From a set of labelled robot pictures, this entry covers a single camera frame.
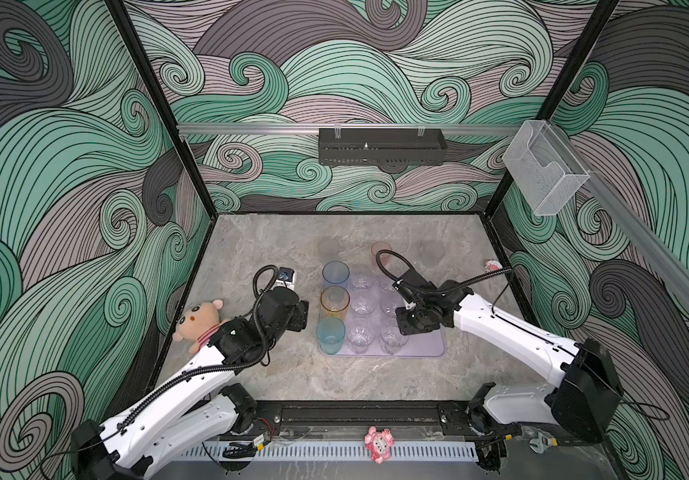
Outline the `teal translucent cup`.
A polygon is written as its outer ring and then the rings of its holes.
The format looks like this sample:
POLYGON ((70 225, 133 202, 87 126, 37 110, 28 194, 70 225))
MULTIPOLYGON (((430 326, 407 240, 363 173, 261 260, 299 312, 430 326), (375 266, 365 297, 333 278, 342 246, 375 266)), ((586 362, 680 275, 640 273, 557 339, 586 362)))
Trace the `teal translucent cup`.
POLYGON ((320 351, 326 355, 336 355, 346 338, 344 322, 340 318, 324 317, 318 322, 316 335, 320 351))

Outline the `yellow translucent cup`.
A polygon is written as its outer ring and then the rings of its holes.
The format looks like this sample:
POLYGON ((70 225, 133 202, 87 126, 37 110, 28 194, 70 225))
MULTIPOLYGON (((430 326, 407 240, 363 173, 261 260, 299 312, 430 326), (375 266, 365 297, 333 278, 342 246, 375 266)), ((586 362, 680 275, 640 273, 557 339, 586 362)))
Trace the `yellow translucent cup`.
POLYGON ((322 294, 320 294, 320 306, 322 306, 322 315, 324 317, 344 320, 349 304, 349 292, 342 286, 328 286, 322 291, 322 294))

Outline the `blue translucent cup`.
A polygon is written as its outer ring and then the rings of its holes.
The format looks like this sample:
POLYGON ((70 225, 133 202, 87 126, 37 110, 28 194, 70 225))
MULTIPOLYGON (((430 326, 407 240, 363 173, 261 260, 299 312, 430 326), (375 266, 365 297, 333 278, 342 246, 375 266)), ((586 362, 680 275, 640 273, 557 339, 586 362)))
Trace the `blue translucent cup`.
POLYGON ((350 278, 349 267, 340 260, 332 260, 322 267, 322 288, 340 286, 347 288, 350 278))

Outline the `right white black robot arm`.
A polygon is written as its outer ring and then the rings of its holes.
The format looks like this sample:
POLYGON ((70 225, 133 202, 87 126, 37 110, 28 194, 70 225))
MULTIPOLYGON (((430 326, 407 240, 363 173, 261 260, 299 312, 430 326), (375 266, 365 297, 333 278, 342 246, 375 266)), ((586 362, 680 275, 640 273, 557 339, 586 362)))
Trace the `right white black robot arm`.
POLYGON ((473 291, 494 272, 440 286, 413 267, 402 276, 379 270, 401 297, 396 323, 404 336, 456 328, 516 358, 539 377, 538 384, 488 384, 468 406, 473 431, 488 447, 520 432, 521 426, 556 426, 580 444, 598 444, 623 398, 609 351, 598 341, 560 337, 510 314, 473 291))

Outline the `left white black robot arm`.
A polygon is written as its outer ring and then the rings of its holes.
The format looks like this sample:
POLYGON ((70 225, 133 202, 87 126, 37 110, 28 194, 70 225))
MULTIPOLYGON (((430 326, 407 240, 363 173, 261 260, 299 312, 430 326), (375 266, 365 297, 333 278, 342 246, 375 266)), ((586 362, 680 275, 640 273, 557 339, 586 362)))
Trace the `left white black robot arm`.
POLYGON ((266 265, 246 316, 224 322, 172 377, 122 413, 72 432, 70 467, 78 479, 150 479, 190 448, 220 434, 244 434, 256 400, 236 376, 262 364, 288 331, 308 325, 310 304, 294 290, 292 268, 266 265))

